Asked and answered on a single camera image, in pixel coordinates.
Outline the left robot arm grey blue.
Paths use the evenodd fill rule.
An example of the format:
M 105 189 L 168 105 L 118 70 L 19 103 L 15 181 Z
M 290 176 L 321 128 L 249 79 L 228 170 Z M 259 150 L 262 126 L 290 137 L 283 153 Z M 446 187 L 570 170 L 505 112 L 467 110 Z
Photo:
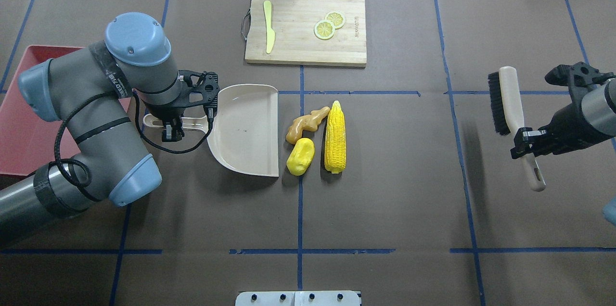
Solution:
M 53 161 L 1 191 L 1 246 L 105 199 L 128 205 L 158 188 L 154 142 L 120 103 L 134 97 L 163 123 L 163 142 L 183 139 L 185 109 L 201 106 L 207 128 L 218 109 L 218 75 L 180 70 L 163 26 L 141 12 L 123 13 L 105 38 L 24 71 L 18 89 L 42 120 L 60 122 Z

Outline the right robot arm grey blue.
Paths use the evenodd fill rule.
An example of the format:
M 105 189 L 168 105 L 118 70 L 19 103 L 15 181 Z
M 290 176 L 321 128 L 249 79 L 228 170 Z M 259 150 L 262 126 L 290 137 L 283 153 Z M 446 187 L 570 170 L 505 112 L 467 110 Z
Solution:
M 615 74 L 600 72 L 587 63 L 561 64 L 548 72 L 548 84 L 568 88 L 571 102 L 537 129 L 525 124 L 517 71 L 499 70 L 500 95 L 506 126 L 514 134 L 512 159 L 520 159 L 533 191 L 546 182 L 536 161 L 539 155 L 584 150 L 615 137 Z

